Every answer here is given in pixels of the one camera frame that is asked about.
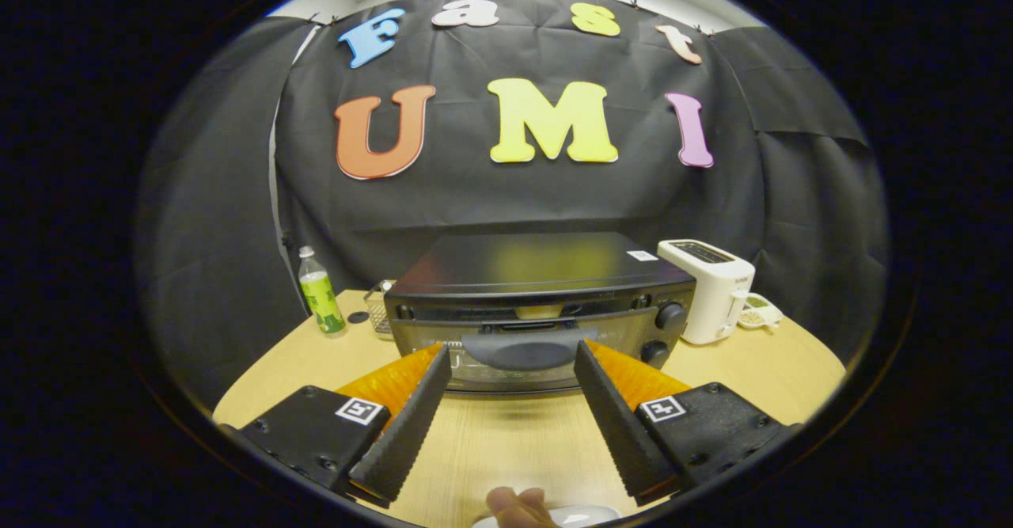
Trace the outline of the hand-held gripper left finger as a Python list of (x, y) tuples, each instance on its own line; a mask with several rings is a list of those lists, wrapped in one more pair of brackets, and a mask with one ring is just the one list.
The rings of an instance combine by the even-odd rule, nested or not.
[(451, 378), (445, 345), (279, 345), (218, 402), (235, 440), (289, 477), (389, 507)]

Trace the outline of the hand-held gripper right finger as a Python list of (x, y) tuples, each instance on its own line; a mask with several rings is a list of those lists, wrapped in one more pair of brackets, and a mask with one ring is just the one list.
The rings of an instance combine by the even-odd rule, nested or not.
[(726, 477), (799, 428), (724, 384), (688, 387), (592, 340), (576, 348), (575, 376), (624, 488), (638, 505)]

